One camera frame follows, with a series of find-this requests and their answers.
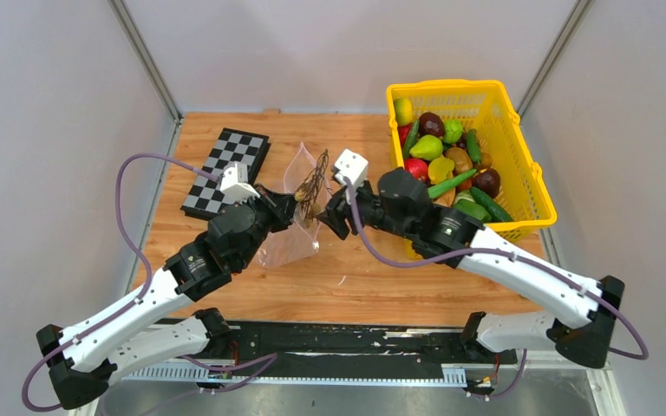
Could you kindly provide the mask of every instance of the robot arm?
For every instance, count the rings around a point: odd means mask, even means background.
[[[262,185],[251,187],[243,183],[245,177],[236,169],[238,166],[226,169],[221,187],[239,202],[227,206],[208,222],[206,232],[168,258],[144,288],[141,300],[137,289],[76,325],[48,325],[37,332],[43,356],[64,348],[47,362],[63,408],[89,403],[137,368],[182,354],[225,348],[223,339],[230,329],[216,309],[201,311],[174,326],[177,328],[135,335],[229,283],[233,274],[249,265],[270,232],[285,230],[292,223],[297,207],[293,195],[275,193]],[[89,336],[78,337],[132,302],[135,305]]]
[[[172,327],[138,334],[229,283],[233,274],[248,266],[270,232],[285,230],[292,223],[297,207],[294,195],[247,185],[239,168],[229,166],[221,183],[223,192],[239,202],[227,206],[208,223],[206,232],[167,259],[140,300],[137,289],[83,322],[67,328],[48,325],[37,332],[42,355],[51,357],[47,360],[49,377],[63,408],[89,403],[139,368],[184,354],[204,352],[213,357],[226,348],[231,330],[216,309],[199,311]],[[488,253],[444,259],[439,263],[486,276],[545,307],[544,312],[524,315],[474,313],[460,334],[461,344],[492,353],[553,346],[578,364],[604,365],[615,317],[584,294],[591,292],[618,308],[624,291],[621,281],[607,276],[597,282],[522,251],[475,218],[434,205],[424,184],[401,168],[382,176],[377,195],[366,180],[367,170],[366,159],[349,150],[334,165],[334,178],[356,189],[355,201],[349,200],[344,187],[318,219],[341,239],[351,231],[357,233],[356,227],[349,227],[355,223],[351,205],[355,203],[365,225],[410,240],[425,258],[466,247],[499,249],[539,262],[582,288],[573,290],[543,270]],[[131,302],[136,304],[90,336],[78,336]]]
[[[623,282],[613,276],[600,281],[580,276],[527,253],[475,218],[454,208],[433,204],[425,185],[401,168],[381,177],[377,195],[365,180],[366,165],[366,159],[351,152],[344,152],[334,165],[334,179],[344,188],[333,195],[318,219],[339,238],[345,239],[350,232],[357,233],[350,204],[353,201],[349,201],[347,189],[350,184],[356,189],[356,206],[362,224],[410,240],[415,252],[426,259],[466,248],[512,253],[511,258],[504,258],[476,252],[437,262],[488,277],[545,308],[537,314],[514,316],[474,313],[461,340],[494,353],[511,348],[553,347],[577,364],[593,368],[604,366],[616,317],[586,293],[591,292],[618,308],[624,292]],[[516,262],[517,257],[542,267],[536,269]],[[548,274],[545,268],[558,272],[581,290],[571,289]]]

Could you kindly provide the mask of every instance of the green pear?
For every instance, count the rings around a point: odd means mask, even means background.
[[[417,159],[438,159],[443,154],[443,142],[432,134],[425,134],[412,146],[409,154]]]

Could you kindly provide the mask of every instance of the white cable connector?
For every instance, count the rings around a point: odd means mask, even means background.
[[[353,153],[349,149],[343,150],[336,163],[333,165],[335,174],[333,179],[336,180],[341,186],[346,186],[344,178],[348,179],[354,188],[363,185],[366,180],[366,174],[369,172],[369,161],[362,155]],[[349,201],[349,194],[346,192],[346,200]]]
[[[248,198],[259,198],[259,193],[253,186],[247,184],[249,180],[247,167],[243,163],[231,162],[223,171],[220,180],[220,191],[233,199],[233,202],[244,202]]]

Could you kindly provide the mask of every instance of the lemon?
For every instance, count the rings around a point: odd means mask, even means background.
[[[395,119],[397,126],[406,126],[412,122],[412,101],[407,98],[395,100]]]

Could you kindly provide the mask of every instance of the red apple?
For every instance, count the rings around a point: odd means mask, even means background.
[[[404,161],[404,169],[413,178],[425,183],[428,182],[428,164],[424,160],[409,158]]]

